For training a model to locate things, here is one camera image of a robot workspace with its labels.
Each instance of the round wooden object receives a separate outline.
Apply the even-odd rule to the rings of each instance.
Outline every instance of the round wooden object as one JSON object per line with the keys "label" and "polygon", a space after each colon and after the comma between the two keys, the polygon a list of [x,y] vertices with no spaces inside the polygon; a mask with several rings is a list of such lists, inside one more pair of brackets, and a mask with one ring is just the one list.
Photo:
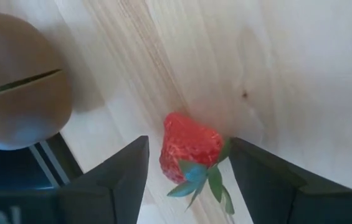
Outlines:
{"label": "round wooden object", "polygon": [[20,149],[58,133],[71,102],[49,42],[27,22],[0,14],[0,149]]}

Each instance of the light wooden table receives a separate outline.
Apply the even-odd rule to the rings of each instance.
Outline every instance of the light wooden table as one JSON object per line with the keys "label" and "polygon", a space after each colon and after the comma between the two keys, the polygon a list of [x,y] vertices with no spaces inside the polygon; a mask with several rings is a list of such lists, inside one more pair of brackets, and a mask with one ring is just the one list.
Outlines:
{"label": "light wooden table", "polygon": [[150,136],[140,224],[252,222],[227,163],[233,219],[208,187],[187,212],[188,198],[166,197],[174,110],[352,187],[351,0],[0,0],[0,12],[62,54],[75,99],[62,135],[84,171]]}

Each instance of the strawberry leaf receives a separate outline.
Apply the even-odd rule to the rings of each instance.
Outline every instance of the strawberry leaf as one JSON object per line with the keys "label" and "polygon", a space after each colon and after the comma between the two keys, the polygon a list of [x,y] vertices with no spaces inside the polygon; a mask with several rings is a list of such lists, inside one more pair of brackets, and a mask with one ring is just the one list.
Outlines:
{"label": "strawberry leaf", "polygon": [[193,204],[193,202],[195,201],[196,197],[202,192],[203,190],[203,187],[205,186],[205,182],[206,182],[206,179],[204,181],[201,181],[199,184],[198,184],[198,187],[197,189],[195,190],[195,193],[191,199],[191,202],[189,203],[187,209],[190,208],[190,206]]}
{"label": "strawberry leaf", "polygon": [[235,213],[234,206],[232,205],[230,193],[228,192],[228,190],[224,185],[223,185],[223,193],[226,198],[226,212],[230,215],[233,215]]}
{"label": "strawberry leaf", "polygon": [[209,186],[212,190],[212,193],[216,200],[220,203],[221,202],[221,196],[223,193],[223,183],[222,183],[222,177],[220,170],[217,166],[213,166],[209,168]]}
{"label": "strawberry leaf", "polygon": [[186,160],[179,160],[178,164],[184,177],[190,182],[200,183],[207,177],[207,168],[203,164]]}
{"label": "strawberry leaf", "polygon": [[169,197],[183,197],[194,192],[198,188],[198,184],[190,181],[185,181],[175,187],[168,193]]}
{"label": "strawberry leaf", "polygon": [[221,148],[219,158],[217,159],[217,163],[220,163],[224,159],[227,159],[228,155],[230,154],[230,150],[231,150],[231,142],[230,142],[230,139],[227,139],[223,145],[223,148]]}

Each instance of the red strawberry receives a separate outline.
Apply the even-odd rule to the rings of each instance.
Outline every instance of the red strawberry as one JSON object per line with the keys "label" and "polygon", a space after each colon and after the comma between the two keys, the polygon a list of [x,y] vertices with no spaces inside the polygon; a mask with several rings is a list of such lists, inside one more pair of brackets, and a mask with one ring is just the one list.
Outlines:
{"label": "red strawberry", "polygon": [[163,147],[159,162],[165,176],[176,184],[185,181],[179,160],[193,161],[208,168],[217,162],[223,147],[221,135],[180,113],[170,113],[164,121]]}

